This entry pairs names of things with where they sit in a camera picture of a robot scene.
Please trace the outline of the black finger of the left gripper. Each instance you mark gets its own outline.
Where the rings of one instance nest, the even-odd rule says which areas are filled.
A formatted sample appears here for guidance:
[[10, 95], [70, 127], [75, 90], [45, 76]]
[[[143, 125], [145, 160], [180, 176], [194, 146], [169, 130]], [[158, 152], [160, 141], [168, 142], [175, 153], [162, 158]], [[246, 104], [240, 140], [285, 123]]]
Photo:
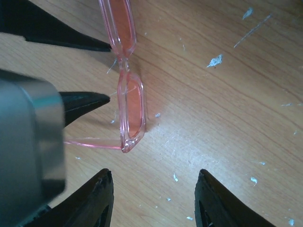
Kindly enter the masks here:
[[27, 42], [111, 51], [110, 44], [76, 31], [29, 0], [0, 2], [0, 31], [22, 36]]
[[110, 102], [104, 94], [88, 91], [59, 92], [64, 105], [65, 127], [81, 116], [100, 108]]

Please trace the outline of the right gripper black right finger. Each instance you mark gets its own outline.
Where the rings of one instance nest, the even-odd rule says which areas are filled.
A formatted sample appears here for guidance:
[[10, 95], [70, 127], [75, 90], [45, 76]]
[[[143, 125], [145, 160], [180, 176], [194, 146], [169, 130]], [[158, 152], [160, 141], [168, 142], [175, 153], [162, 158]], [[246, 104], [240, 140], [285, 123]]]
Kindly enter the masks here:
[[272, 227], [207, 170], [201, 169], [195, 188], [197, 227]]

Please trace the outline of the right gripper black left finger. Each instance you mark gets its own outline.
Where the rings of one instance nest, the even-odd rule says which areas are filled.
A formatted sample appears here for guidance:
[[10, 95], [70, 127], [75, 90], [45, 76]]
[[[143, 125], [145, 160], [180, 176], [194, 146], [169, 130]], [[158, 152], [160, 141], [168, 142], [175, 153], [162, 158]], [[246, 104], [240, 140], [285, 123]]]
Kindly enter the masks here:
[[54, 208], [46, 208], [27, 227], [109, 227], [114, 204], [112, 173], [102, 169]]

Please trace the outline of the pink transparent sunglasses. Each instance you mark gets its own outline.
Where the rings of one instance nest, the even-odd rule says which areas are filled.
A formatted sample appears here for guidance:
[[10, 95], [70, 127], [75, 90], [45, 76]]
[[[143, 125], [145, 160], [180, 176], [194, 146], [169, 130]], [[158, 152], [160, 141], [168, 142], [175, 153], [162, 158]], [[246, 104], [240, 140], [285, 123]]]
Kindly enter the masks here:
[[117, 86], [120, 138], [74, 138], [66, 139], [65, 142], [90, 148], [118, 149], [128, 153], [144, 136], [146, 123], [143, 83], [130, 70], [128, 62], [136, 45], [134, 20], [128, 0], [101, 0], [99, 4], [110, 46], [120, 70]]

